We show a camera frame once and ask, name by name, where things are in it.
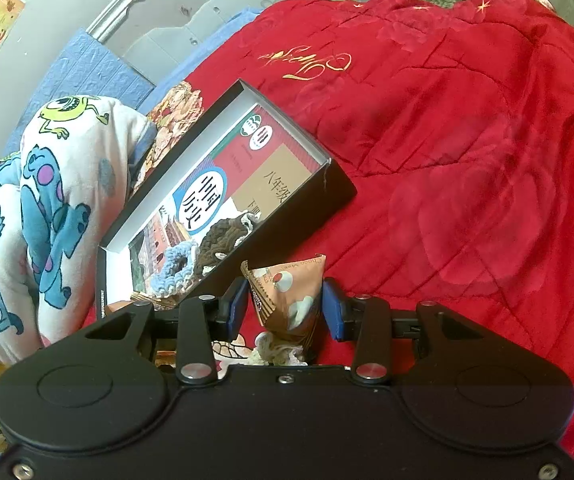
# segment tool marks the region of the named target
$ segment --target blue and white yarn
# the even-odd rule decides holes
[[[196,248],[198,244],[193,240],[180,242],[175,247],[165,250],[165,264],[158,274],[151,278],[151,288],[157,298],[167,298],[174,294],[180,294],[185,290],[189,279],[193,274],[193,266],[196,261]],[[185,266],[172,274],[180,258],[185,257]]]

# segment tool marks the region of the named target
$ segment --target snack package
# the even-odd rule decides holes
[[[324,254],[303,262],[254,270],[243,262],[241,270],[251,285],[261,325],[280,339],[307,349],[320,316]]]

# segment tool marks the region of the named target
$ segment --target box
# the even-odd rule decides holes
[[[98,317],[134,291],[157,295],[164,276],[177,272],[179,280],[189,261],[193,274],[180,296],[219,296],[244,260],[251,269],[286,261],[355,194],[329,153],[238,81],[180,138],[100,242]],[[234,218],[240,222],[225,220]],[[250,219],[253,231],[240,235]],[[233,235],[219,249],[229,224]]]

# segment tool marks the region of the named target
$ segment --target red bedspread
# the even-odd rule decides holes
[[[290,0],[188,81],[208,107],[238,78],[358,189],[294,258],[393,308],[441,301],[574,382],[574,28],[535,0]]]

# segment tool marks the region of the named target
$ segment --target cartoon print pajamas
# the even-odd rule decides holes
[[[0,161],[0,375],[81,326],[100,238],[155,135],[119,101],[68,97],[43,107],[20,152]]]

